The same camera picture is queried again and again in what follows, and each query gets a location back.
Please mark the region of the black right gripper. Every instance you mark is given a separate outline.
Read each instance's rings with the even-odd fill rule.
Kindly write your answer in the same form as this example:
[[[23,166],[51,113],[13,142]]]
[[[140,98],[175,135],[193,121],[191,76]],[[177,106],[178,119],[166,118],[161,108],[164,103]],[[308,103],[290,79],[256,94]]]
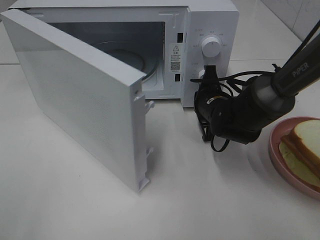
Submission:
[[[230,87],[220,83],[216,66],[206,65],[203,79],[192,79],[199,83],[194,94],[194,110],[202,132],[202,140],[214,144],[215,137],[225,139],[224,144],[230,141],[248,144],[259,137],[258,130],[249,130],[237,125],[232,110],[232,101],[235,100]]]

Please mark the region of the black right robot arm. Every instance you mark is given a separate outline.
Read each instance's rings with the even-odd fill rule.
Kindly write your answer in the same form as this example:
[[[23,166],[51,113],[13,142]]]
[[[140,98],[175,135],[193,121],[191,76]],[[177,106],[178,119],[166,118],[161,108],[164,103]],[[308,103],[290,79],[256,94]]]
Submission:
[[[320,35],[317,23],[288,61],[274,71],[245,71],[227,77],[217,76],[215,65],[206,65],[200,78],[192,79],[199,88],[194,94],[202,140],[215,137],[248,144],[256,141],[262,129],[289,113],[296,95],[320,78]]]

